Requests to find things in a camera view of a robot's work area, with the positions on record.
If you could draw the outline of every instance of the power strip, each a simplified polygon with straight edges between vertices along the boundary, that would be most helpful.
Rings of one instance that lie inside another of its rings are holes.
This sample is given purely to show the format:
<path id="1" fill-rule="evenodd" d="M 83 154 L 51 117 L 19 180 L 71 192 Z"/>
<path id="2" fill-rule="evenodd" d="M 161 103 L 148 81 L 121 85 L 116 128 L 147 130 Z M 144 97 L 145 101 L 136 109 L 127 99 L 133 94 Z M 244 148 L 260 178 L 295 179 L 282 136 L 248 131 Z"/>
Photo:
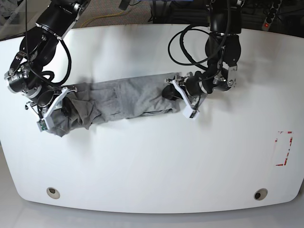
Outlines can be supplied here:
<path id="1" fill-rule="evenodd" d="M 269 28 L 274 21 L 277 11 L 279 10 L 283 0 L 274 0 L 272 7 L 264 21 L 264 24 L 262 25 L 263 31 L 269 31 Z"/>

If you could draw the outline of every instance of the white table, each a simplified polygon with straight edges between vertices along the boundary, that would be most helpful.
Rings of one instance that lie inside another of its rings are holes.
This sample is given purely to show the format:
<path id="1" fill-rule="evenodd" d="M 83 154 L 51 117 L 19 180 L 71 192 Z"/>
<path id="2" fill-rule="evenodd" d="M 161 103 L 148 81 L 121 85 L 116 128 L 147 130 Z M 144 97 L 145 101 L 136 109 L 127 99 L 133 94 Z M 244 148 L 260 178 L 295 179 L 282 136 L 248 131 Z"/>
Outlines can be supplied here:
<path id="1" fill-rule="evenodd" d="M 72 30 L 65 38 L 73 60 L 67 84 L 196 71 L 174 64 L 167 54 L 169 40 L 184 27 Z M 186 35 L 186 48 L 196 60 L 205 57 L 206 40 L 198 32 Z M 0 43 L 0 74 L 20 41 Z M 237 88 L 208 97 L 195 122 L 179 112 L 93 125 L 59 138 L 40 133 L 24 110 L 27 99 L 1 80 L 0 139 L 19 195 L 44 204 L 130 213 L 233 210 L 294 199 L 304 177 L 304 40 L 244 29 L 240 42 Z M 172 54 L 187 62 L 178 40 Z M 100 62 L 98 74 L 94 60 Z M 66 67 L 58 45 L 45 69 L 59 81 Z M 289 148 L 287 164 L 276 166 L 284 164 Z M 49 187 L 60 199 L 47 195 Z M 254 194 L 262 188 L 268 195 L 257 201 Z"/>

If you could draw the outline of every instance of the crumpled fabric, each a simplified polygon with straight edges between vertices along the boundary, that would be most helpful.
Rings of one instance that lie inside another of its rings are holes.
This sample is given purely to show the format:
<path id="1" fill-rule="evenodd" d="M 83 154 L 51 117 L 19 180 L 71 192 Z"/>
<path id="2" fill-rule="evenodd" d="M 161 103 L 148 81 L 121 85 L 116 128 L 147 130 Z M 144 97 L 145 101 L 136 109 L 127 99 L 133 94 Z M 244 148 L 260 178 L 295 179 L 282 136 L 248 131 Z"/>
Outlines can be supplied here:
<path id="1" fill-rule="evenodd" d="M 0 0 L 0 14 L 10 17 L 18 7 L 18 0 Z"/>
<path id="2" fill-rule="evenodd" d="M 76 128 L 89 129 L 92 124 L 175 113 L 179 111 L 177 102 L 162 97 L 162 91 L 168 85 L 165 79 L 174 78 L 175 75 L 171 73 L 69 85 L 77 88 L 77 93 L 66 96 L 72 104 L 72 114 L 65 117 L 60 110 L 54 111 L 52 119 L 55 127 L 48 132 L 62 137 Z"/>

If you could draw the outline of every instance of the yellow cable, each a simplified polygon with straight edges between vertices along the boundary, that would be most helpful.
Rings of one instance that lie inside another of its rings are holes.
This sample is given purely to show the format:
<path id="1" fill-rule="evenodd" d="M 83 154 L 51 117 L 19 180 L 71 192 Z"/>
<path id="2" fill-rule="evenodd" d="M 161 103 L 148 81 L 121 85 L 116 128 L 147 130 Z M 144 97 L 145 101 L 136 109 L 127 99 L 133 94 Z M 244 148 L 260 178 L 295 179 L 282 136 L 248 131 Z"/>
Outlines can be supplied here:
<path id="1" fill-rule="evenodd" d="M 108 18 L 108 17 L 120 16 L 124 12 L 125 11 L 121 11 L 121 12 L 115 13 L 115 14 L 109 14 L 109 15 L 104 15 L 104 16 L 98 16 L 98 17 L 91 18 L 91 19 L 85 21 L 80 27 L 83 28 L 84 26 L 87 26 L 88 24 L 90 24 L 93 20 L 96 20 L 96 19 L 99 19 L 99 18 Z"/>

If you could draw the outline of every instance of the gray carpet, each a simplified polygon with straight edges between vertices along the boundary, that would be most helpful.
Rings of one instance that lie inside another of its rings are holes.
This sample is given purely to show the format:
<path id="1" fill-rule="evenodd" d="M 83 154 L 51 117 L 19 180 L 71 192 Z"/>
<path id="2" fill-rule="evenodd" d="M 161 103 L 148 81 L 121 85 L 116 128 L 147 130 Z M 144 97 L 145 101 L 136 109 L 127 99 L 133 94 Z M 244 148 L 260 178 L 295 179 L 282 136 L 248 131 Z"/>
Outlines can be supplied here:
<path id="1" fill-rule="evenodd" d="M 121 0 L 91 0 L 89 6 L 81 15 L 75 28 L 79 28 L 82 23 L 90 18 L 108 14 L 119 13 L 118 9 Z M 136 6 L 129 6 L 123 15 L 109 18 L 100 18 L 92 21 L 87 27 L 104 25 L 128 25 L 128 24 L 147 24 L 151 16 L 149 1 L 142 1 Z"/>

